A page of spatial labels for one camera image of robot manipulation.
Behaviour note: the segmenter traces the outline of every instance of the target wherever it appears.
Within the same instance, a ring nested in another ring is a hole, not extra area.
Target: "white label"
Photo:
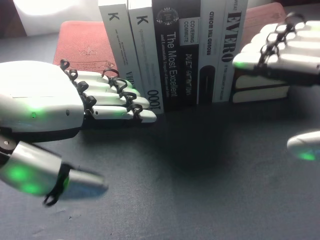
[[[200,17],[179,20],[180,46],[199,44]]]

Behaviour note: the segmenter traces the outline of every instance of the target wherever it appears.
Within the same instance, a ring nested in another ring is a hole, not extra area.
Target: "circular emblem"
[[[177,11],[171,7],[166,7],[162,9],[156,17],[156,21],[159,24],[163,24],[163,25],[172,25],[178,20],[179,20],[179,16]]]

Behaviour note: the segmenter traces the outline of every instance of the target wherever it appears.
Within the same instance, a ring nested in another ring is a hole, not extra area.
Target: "robotic hand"
[[[290,22],[299,18],[295,26]],[[282,80],[290,85],[320,84],[320,21],[290,13],[284,22],[269,24],[234,59],[233,66],[249,75]],[[320,131],[289,139],[288,150],[308,161],[320,160]]]
[[[103,195],[108,185],[95,173],[63,163],[60,156],[29,144],[73,138],[96,125],[147,125],[157,117],[149,102],[119,78],[38,61],[0,63],[0,180],[46,206],[59,199]],[[108,71],[115,77],[105,75]]]

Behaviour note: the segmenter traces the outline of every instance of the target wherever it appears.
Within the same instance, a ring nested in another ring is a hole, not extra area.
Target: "book spine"
[[[235,74],[232,61],[240,50],[247,5],[248,0],[226,1],[218,73],[213,90],[214,103],[230,99]]]
[[[152,7],[129,9],[129,16],[144,95],[150,102],[149,110],[155,114],[162,114],[164,112],[164,104]]]
[[[225,0],[201,0],[197,103],[211,104],[217,79]]]
[[[180,67],[185,104],[197,105],[201,0],[179,0]]]
[[[154,31],[164,110],[179,110],[184,104],[180,68],[180,36],[177,0],[152,0]]]
[[[99,10],[120,77],[145,96],[126,4],[99,5]]]

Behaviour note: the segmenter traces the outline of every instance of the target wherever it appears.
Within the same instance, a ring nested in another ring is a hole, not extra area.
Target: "gray table surface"
[[[0,40],[0,62],[52,63],[57,40]],[[187,109],[150,128],[41,143],[104,174],[110,189],[44,208],[0,182],[0,239],[318,240],[320,164],[294,159],[286,143],[320,129],[319,102],[319,87],[293,87],[286,100]]]

